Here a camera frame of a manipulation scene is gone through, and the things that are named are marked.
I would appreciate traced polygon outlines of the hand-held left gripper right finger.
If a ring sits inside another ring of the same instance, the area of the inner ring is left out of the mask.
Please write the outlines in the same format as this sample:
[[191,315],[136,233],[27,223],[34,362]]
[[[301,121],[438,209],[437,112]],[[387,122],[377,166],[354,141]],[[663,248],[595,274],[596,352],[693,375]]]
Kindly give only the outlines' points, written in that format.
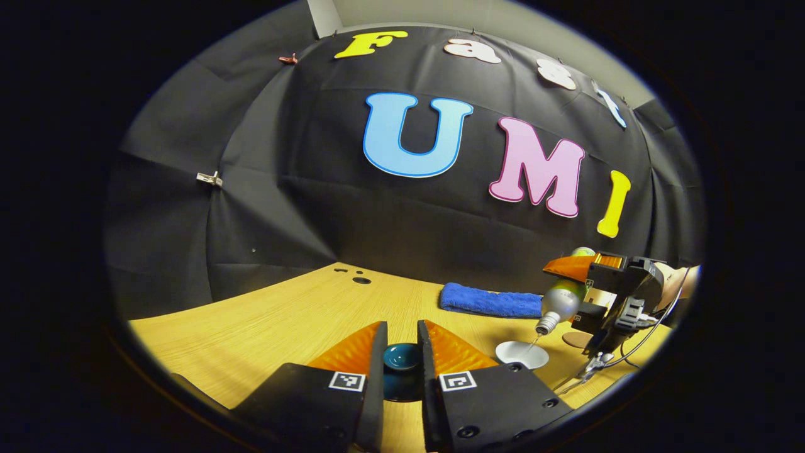
[[526,364],[498,364],[434,322],[418,322],[418,345],[428,451],[512,452],[572,413]]

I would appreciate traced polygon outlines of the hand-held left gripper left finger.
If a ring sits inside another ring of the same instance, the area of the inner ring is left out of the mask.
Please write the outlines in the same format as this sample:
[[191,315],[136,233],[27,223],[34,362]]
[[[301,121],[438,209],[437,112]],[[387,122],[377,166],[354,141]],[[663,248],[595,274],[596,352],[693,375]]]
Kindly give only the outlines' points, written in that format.
[[379,452],[384,424],[386,322],[370,325],[359,372],[285,363],[233,415],[290,452]]

